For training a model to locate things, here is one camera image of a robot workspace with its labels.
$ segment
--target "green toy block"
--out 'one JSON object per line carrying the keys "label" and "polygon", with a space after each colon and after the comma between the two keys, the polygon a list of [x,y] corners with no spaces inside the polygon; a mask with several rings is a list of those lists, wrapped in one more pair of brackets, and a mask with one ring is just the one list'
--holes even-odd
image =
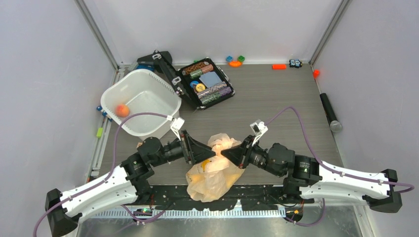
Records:
{"label": "green toy block", "polygon": [[103,133],[103,127],[100,127],[100,128],[97,130],[96,137],[97,137],[97,138],[102,137],[102,133]]}
{"label": "green toy block", "polygon": [[241,62],[241,63],[243,63],[243,62],[244,62],[244,60],[245,60],[245,57],[243,57],[242,55],[240,55],[240,56],[237,58],[237,61],[239,61],[239,62]]}

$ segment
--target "green clip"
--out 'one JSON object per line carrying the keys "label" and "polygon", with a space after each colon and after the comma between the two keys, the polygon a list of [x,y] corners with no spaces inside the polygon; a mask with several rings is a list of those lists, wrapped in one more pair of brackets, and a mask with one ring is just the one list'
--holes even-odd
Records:
{"label": "green clip", "polygon": [[103,133],[103,127],[98,128],[97,133],[96,133],[96,137],[98,137],[98,138],[102,137],[102,133]]}

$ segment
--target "white plastic basket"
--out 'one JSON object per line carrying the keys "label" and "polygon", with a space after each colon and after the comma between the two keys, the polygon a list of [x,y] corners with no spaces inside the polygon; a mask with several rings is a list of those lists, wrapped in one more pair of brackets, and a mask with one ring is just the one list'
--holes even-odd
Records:
{"label": "white plastic basket", "polygon": [[[181,99],[161,77],[150,70],[139,69],[128,73],[108,88],[103,93],[100,104],[117,124],[121,124],[124,118],[114,113],[119,104],[129,107],[129,115],[154,112],[177,118]],[[147,137],[161,138],[170,130],[170,121],[158,116],[142,115],[131,118],[122,128],[141,140]]]}

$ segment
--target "small toy car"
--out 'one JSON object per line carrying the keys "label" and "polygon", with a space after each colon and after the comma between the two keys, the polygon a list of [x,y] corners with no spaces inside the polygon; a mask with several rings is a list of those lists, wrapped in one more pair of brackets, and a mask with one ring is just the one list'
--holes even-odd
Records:
{"label": "small toy car", "polygon": [[301,68],[302,62],[299,59],[290,59],[290,68]]}

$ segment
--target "red object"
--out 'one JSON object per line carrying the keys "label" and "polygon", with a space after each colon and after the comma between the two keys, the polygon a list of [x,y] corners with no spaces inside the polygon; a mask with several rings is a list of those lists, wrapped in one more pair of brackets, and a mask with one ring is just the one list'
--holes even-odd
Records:
{"label": "red object", "polygon": [[320,71],[319,70],[314,70],[314,72],[313,72],[314,79],[316,79],[319,75],[320,75]]}
{"label": "red object", "polygon": [[285,64],[274,64],[272,65],[273,70],[284,70],[287,66]]}

